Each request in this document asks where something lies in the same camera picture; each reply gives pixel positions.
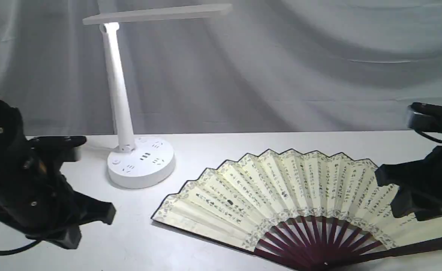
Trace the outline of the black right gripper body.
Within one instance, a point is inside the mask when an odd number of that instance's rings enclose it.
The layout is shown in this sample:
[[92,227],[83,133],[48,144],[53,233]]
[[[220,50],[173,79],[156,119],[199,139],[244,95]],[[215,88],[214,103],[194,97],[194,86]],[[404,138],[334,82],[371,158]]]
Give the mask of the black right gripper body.
[[[442,161],[442,145],[436,146],[423,160]],[[391,202],[395,218],[414,214],[418,221],[427,221],[442,217],[442,168],[435,174],[437,180],[427,189],[399,187]]]

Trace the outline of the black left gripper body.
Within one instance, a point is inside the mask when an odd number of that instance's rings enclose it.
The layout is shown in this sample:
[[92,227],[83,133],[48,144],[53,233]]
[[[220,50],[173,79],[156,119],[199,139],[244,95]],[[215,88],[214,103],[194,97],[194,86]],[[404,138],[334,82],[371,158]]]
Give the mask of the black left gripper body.
[[77,192],[61,173],[63,163],[42,161],[30,147],[18,108],[0,100],[0,223],[32,242],[78,248],[80,227],[100,221],[111,225],[113,203]]

